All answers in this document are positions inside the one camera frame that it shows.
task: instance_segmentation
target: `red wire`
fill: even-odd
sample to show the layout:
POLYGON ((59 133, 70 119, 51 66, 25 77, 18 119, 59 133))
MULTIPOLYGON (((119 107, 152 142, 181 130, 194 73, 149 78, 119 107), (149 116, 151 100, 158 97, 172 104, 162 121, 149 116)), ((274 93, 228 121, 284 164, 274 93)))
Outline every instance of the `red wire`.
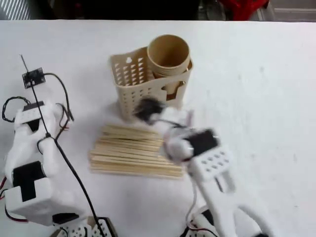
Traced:
POLYGON ((6 177, 4 177, 2 179, 2 182, 1 182, 1 185, 0 185, 0 189, 2 189, 4 187, 5 182, 6 182, 6 177))
POLYGON ((16 221, 16 222, 20 222, 20 223, 28 223, 29 222, 27 219, 18 219, 18 218, 15 218, 13 216, 10 216, 10 214, 6 210, 6 206, 4 206, 4 211, 5 211, 6 216, 12 221, 16 221))

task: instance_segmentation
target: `mounting plate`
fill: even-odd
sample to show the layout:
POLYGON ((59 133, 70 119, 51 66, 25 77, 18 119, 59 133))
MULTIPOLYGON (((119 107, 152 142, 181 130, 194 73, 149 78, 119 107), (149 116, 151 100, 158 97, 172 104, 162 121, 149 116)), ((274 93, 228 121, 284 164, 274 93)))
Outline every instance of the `mounting plate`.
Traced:
POLYGON ((201 182, 210 180, 228 170, 232 154, 225 146, 218 146, 193 157, 188 169, 201 182))
POLYGON ((33 71, 24 73, 22 78, 25 89, 31 87, 31 82, 33 82, 33 86, 46 82, 43 68, 37 68, 33 71))

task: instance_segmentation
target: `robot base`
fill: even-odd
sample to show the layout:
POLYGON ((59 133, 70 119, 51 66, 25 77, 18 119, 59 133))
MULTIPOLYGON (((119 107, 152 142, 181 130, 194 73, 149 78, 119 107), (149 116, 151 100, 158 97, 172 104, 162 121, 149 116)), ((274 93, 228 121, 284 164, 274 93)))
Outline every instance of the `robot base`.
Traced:
MULTIPOLYGON (((115 228, 107 217, 98 217, 102 231, 106 237, 117 237, 115 228)), ((64 226, 62 230, 56 230, 50 237, 102 237, 93 217, 70 226, 64 226)))

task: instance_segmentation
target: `wire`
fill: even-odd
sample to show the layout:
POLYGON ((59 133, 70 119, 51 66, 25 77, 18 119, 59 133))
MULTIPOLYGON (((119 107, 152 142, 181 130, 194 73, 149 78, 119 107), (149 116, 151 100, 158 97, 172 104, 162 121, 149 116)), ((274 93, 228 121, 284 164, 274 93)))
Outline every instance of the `wire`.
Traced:
POLYGON ((20 54, 20 56, 21 56, 21 59, 22 59, 22 61, 23 61, 24 67, 25 67, 25 69, 26 69, 26 72, 29 72, 29 69, 28 69, 28 67, 26 66, 26 63, 25 63, 25 61, 24 61, 23 55, 20 54))
POLYGON ((89 206, 90 206, 90 209, 91 209, 91 211, 92 211, 92 215, 93 215, 93 218, 94 218, 94 220, 95 220, 95 222, 96 222, 96 225, 98 226, 102 237, 105 237, 105 235, 104 235, 104 233, 103 233, 103 231, 102 231, 101 225, 100 225, 100 223, 99 223, 99 221, 98 221, 98 217, 97 217, 97 215, 95 214, 95 211, 94 211, 94 208, 93 208, 93 205, 92 205, 92 202, 91 202, 91 200, 90 200, 90 197, 89 197, 89 195, 88 195, 87 190, 85 189, 85 187, 84 187, 84 185, 83 185, 81 179, 79 178, 79 176, 78 176, 76 170, 75 170, 74 167, 71 165, 70 161, 68 160, 67 156, 65 155, 63 149, 60 147, 58 141, 57 141, 56 139, 54 139, 54 138, 52 138, 52 139, 55 141, 55 144, 56 144, 57 149, 59 150, 60 154, 61 154, 62 157, 64 158, 64 160, 65 160, 66 164, 68 165, 69 169, 72 171, 73 175, 74 175, 75 178, 77 179, 77 181, 78 181, 78 183, 79 183, 79 185, 80 185, 80 187, 81 187, 81 189, 82 189, 82 191, 83 191, 83 193, 84 193, 84 195, 85 195, 85 197, 86 197, 86 199, 87 199, 87 201, 88 201, 88 203, 89 203, 89 206))
POLYGON ((211 231, 211 230, 209 230, 207 228, 194 228, 194 227, 191 226, 191 223, 189 221, 189 217, 190 217, 190 213, 192 212, 193 208, 195 207, 195 205, 197 203, 198 192, 197 192, 197 186, 196 186, 194 180, 191 177, 190 177, 190 181, 192 183, 192 188, 193 188, 193 202, 192 202, 191 207, 189 208, 189 211, 186 214, 186 224, 187 224, 188 228, 191 231, 196 231, 196 232, 198 232, 198 231, 207 231, 207 232, 210 232, 215 237, 218 237, 216 234, 214 234, 213 231, 211 231))
POLYGON ((0 185, 0 190, 4 187, 5 182, 6 182, 6 177, 4 177, 2 179, 2 182, 1 182, 1 185, 0 185))
POLYGON ((0 193, 0 200, 4 199, 4 191, 7 191, 7 189, 3 189, 0 193))
POLYGON ((73 114, 72 114, 71 111, 70 111, 68 92, 67 92, 67 89, 66 89, 66 87, 65 87, 65 85, 64 85, 64 83, 63 83, 63 81, 62 81, 56 74, 54 74, 54 73, 44 73, 44 76, 49 76, 49 75, 56 77, 56 78, 59 80, 59 82, 61 83, 61 85, 63 86, 63 89, 64 89, 64 91, 65 91, 65 96, 66 96, 67 112, 68 112, 68 114, 69 114, 71 120, 72 120, 72 121, 75 121, 75 120, 74 120, 74 117, 73 117, 73 114))
POLYGON ((65 230, 65 228, 61 227, 60 228, 62 231, 64 231, 66 233, 66 237, 68 237, 68 231, 65 230))
POLYGON ((68 115, 68 112, 67 112, 67 110, 66 110, 66 108, 65 108, 65 106, 64 106, 63 104, 61 104, 61 103, 56 103, 56 105, 60 105, 61 108, 62 108, 62 110, 63 110, 63 113, 61 114, 61 117, 60 117, 60 120, 59 120, 59 127, 60 127, 60 128, 63 128, 63 126, 61 125, 61 121, 62 121, 63 118, 64 118, 64 114, 66 114, 66 117, 69 117, 69 115, 68 115))
POLYGON ((4 206, 4 211, 5 211, 6 216, 12 221, 21 222, 21 223, 28 223, 29 222, 27 219, 18 219, 18 218, 11 216, 6 209, 6 206, 4 206))
POLYGON ((66 114, 67 120, 66 120, 64 126, 62 126, 62 128, 60 129, 60 131, 59 131, 59 133, 57 134, 57 136, 55 137, 55 140, 58 140, 58 138, 59 138, 59 136, 61 135, 61 133, 67 128, 67 125, 68 125, 68 122, 69 122, 69 116, 70 116, 69 113, 66 111, 65 106, 64 106, 63 104, 60 104, 60 105, 62 106, 63 111, 64 111, 65 114, 66 114))
POLYGON ((25 103, 28 104, 28 105, 31 103, 28 99, 26 99, 26 98, 24 98, 24 97, 22 97, 22 96, 13 96, 13 97, 10 97, 9 99, 7 99, 7 100, 5 101, 5 103, 4 103, 3 107, 2 107, 2 119, 3 119, 4 121, 7 121, 7 122, 14 122, 14 121, 15 121, 15 118, 13 118, 13 119, 8 119, 8 118, 6 118, 6 116, 5 116, 5 110, 6 110, 7 104, 8 104, 11 100, 15 100, 15 99, 24 100, 25 103))
MULTIPOLYGON (((51 136, 51 134, 48 132, 47 127, 46 127, 46 125, 45 125, 45 121, 44 121, 44 118, 43 118, 43 114, 41 113, 40 105, 39 105, 39 102, 38 102, 36 93, 35 93, 35 91, 34 91, 33 83, 32 83, 32 82, 31 82, 31 88, 32 88, 33 94, 34 94, 34 96, 35 96, 35 100, 36 100, 36 103, 37 103, 37 106, 38 106, 38 109, 39 109, 40 117, 41 117, 41 119, 42 119, 42 121, 43 121, 45 130, 46 130, 46 137, 45 137, 45 138, 50 137, 51 139, 54 140, 57 149, 59 150, 59 152, 60 152, 60 154, 62 155, 63 159, 65 160, 67 166, 69 167, 69 169, 71 170, 71 172, 73 173, 73 175, 75 176, 75 178, 77 179, 77 181, 78 181, 78 183, 79 183, 79 185, 80 185, 80 187, 81 187, 81 189, 82 189, 82 191, 83 191, 83 193, 84 193, 84 195, 85 195, 85 197, 86 197, 86 199, 87 199, 87 201, 88 201, 88 203, 89 203, 89 206, 90 206, 90 209, 91 209, 93 218, 94 218, 94 220, 95 220, 95 222, 96 222, 96 225, 98 226, 98 229, 100 230, 101 236, 102 236, 102 237, 105 237, 105 235, 104 235, 104 233, 103 233, 103 230, 102 230, 102 227, 101 227, 101 225, 100 225, 100 223, 99 223, 99 221, 98 221, 98 217, 97 217, 97 215, 95 214, 94 207, 93 207, 92 202, 91 202, 91 200, 90 200, 89 194, 88 194, 87 190, 85 189, 85 187, 84 187, 84 185, 83 185, 83 183, 82 183, 80 177, 78 176, 76 170, 75 170, 74 167, 71 165, 71 163, 70 163, 70 161, 68 160, 66 154, 64 153, 63 149, 61 148, 61 146, 59 145, 59 143, 58 143, 58 141, 57 141, 57 139, 59 138, 60 134, 62 133, 62 131, 63 131, 63 130, 65 129, 65 127, 67 126, 68 121, 69 121, 69 118, 67 118, 67 121, 65 122, 65 124, 64 124, 63 128, 60 130, 60 132, 57 134, 56 138, 53 138, 53 137, 51 136)), ((41 140, 38 141, 38 143, 37 143, 38 149, 39 149, 39 143, 40 143, 42 140, 44 140, 45 138, 43 138, 43 139, 41 139, 41 140)))
POLYGON ((33 94, 34 94, 34 97, 35 97, 35 100, 36 100, 36 104, 37 104, 38 109, 39 109, 40 118, 41 118, 41 120, 43 121, 43 124, 44 124, 45 130, 46 130, 46 135, 48 136, 48 134, 50 135, 50 133, 49 133, 49 132, 48 132, 48 130, 47 130, 47 127, 46 127, 46 124, 45 124, 45 121, 44 121, 43 114, 41 113, 39 100, 38 100, 38 97, 37 97, 37 96, 36 96, 36 94, 35 94, 35 91, 34 91, 34 86, 33 86, 32 82, 31 82, 31 88, 32 88, 32 91, 33 91, 33 94))

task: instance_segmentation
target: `perforated holder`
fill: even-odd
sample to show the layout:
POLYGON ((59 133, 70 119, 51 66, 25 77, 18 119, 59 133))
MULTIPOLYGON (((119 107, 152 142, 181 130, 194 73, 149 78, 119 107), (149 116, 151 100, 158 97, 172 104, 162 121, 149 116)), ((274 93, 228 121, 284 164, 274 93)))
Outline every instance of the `perforated holder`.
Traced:
POLYGON ((147 47, 126 54, 111 56, 111 66, 114 76, 118 101, 125 120, 134 120, 133 112, 138 101, 143 96, 153 96, 169 106, 180 108, 185 89, 193 68, 192 61, 185 72, 180 75, 155 79, 149 68, 147 47), (165 86, 179 82, 175 93, 168 95, 165 86))

